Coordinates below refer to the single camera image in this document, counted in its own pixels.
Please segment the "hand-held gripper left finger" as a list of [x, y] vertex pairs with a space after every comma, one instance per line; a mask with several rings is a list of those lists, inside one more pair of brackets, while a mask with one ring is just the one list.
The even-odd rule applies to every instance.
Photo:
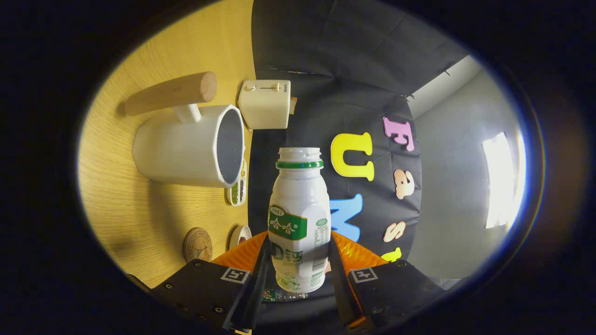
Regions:
[[248, 332], [256, 326], [270, 255], [268, 233], [259, 233], [212, 261], [191, 260], [150, 295], [217, 333]]

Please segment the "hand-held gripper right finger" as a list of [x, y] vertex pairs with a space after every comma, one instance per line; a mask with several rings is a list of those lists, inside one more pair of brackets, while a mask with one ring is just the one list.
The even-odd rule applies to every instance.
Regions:
[[445, 293], [408, 261], [385, 261], [335, 232], [329, 259], [341, 324], [349, 332], [400, 326]]

